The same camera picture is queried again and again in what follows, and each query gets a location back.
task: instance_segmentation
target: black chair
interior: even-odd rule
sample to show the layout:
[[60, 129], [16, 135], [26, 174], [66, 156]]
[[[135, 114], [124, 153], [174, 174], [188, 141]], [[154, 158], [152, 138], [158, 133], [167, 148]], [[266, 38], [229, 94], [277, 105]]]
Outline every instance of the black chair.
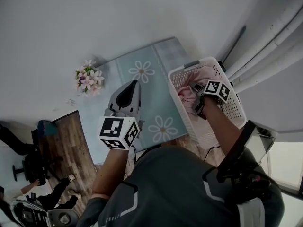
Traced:
[[26, 155], [24, 161], [22, 161], [23, 168], [16, 169], [15, 166], [13, 166], [15, 181], [17, 181], [17, 174], [24, 173], [25, 179], [30, 183], [39, 179], [40, 185], [44, 185], [45, 179], [50, 178], [48, 172], [50, 172], [58, 181], [61, 181], [50, 168], [50, 164], [56, 161], [62, 161], [62, 157], [58, 157], [52, 161], [46, 160], [45, 157], [42, 157], [38, 146], [24, 144], [8, 128], [1, 124], [0, 140], [11, 147], [18, 155]]

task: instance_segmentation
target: human arm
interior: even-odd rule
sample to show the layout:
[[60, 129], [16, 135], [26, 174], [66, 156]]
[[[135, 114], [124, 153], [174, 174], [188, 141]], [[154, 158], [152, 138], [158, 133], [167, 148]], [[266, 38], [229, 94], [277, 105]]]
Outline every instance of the human arm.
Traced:
[[[212, 98], [206, 97], [204, 103], [203, 114], [212, 127], [223, 153], [227, 155], [240, 136], [241, 130], [227, 118]], [[241, 161], [245, 164], [250, 164], [255, 161], [255, 158], [252, 153], [245, 148], [241, 154]], [[262, 199], [262, 203], [265, 210], [265, 226], [276, 227], [279, 225], [284, 213], [281, 191], [276, 182], [267, 176], [261, 166], [256, 167], [249, 177], [255, 177], [257, 175], [260, 177], [260, 180], [269, 180], [271, 182], [267, 190], [268, 197]]]
[[109, 151], [95, 178], [91, 199], [88, 201], [77, 227], [89, 227], [98, 221], [108, 199], [123, 181], [127, 158], [127, 150], [111, 149]]
[[30, 185], [27, 185], [21, 189], [22, 194], [27, 194], [33, 187], [40, 186], [40, 180], [37, 179]]
[[116, 187], [123, 181], [127, 150], [111, 149], [93, 184], [91, 198], [109, 199]]
[[241, 130], [227, 118], [213, 98], [206, 96], [204, 104], [202, 113], [214, 131], [223, 153], [227, 155], [240, 136]]

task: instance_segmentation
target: black cable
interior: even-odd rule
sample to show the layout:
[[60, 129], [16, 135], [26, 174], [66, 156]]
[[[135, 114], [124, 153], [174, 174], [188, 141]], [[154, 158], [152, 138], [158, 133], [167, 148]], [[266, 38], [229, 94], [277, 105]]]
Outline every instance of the black cable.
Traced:
[[211, 150], [211, 149], [216, 149], [216, 148], [220, 148], [220, 146], [214, 146], [214, 147], [211, 147], [211, 148], [208, 150], [208, 152], [207, 152], [207, 154], [206, 154], [206, 156], [205, 156], [205, 158], [204, 158], [204, 161], [206, 160], [206, 157], [207, 157], [208, 153], [210, 152], [210, 150]]
[[134, 149], [134, 163], [136, 164], [136, 162], [137, 162], [137, 149], [133, 145], [131, 147], [133, 147], [133, 149]]

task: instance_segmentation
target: sleeve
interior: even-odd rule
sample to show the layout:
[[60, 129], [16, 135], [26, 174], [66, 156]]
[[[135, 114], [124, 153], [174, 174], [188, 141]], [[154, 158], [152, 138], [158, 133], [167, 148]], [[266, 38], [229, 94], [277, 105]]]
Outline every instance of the sleeve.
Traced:
[[76, 227], [90, 227], [94, 225], [98, 221], [99, 215], [107, 202], [108, 200], [103, 198], [90, 199]]
[[6, 193], [4, 193], [5, 198], [10, 202], [15, 201], [18, 197], [20, 197], [22, 195], [23, 195], [23, 193], [20, 189], [11, 190], [11, 191], [7, 191]]
[[[255, 160], [248, 149], [243, 152], [241, 158], [247, 162], [247, 164], [250, 164]], [[259, 175], [261, 179], [269, 180], [271, 182], [268, 189], [269, 198], [262, 201], [265, 210], [265, 226], [277, 227], [279, 226], [284, 214], [284, 202], [281, 190], [278, 184], [264, 172], [261, 166], [256, 167], [252, 174]]]

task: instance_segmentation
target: white laundry basket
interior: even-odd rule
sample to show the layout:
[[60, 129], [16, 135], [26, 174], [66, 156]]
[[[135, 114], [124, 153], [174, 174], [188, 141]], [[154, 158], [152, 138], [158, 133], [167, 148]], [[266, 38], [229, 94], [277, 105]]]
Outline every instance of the white laundry basket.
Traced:
[[225, 115], [238, 128], [241, 128], [245, 125], [246, 116], [229, 80], [227, 79], [221, 66], [218, 64], [217, 60], [214, 57], [206, 57], [204, 59], [171, 70], [168, 73], [169, 92], [177, 106], [186, 129], [193, 141], [199, 143], [202, 148], [209, 149], [213, 146], [218, 145], [218, 141], [208, 121], [194, 116], [190, 113], [188, 114], [177, 93], [177, 90], [180, 88], [189, 74], [204, 66], [212, 67], [216, 75], [219, 74], [220, 80], [224, 81], [224, 83], [230, 89], [230, 96], [227, 104], [222, 104], [223, 112]]

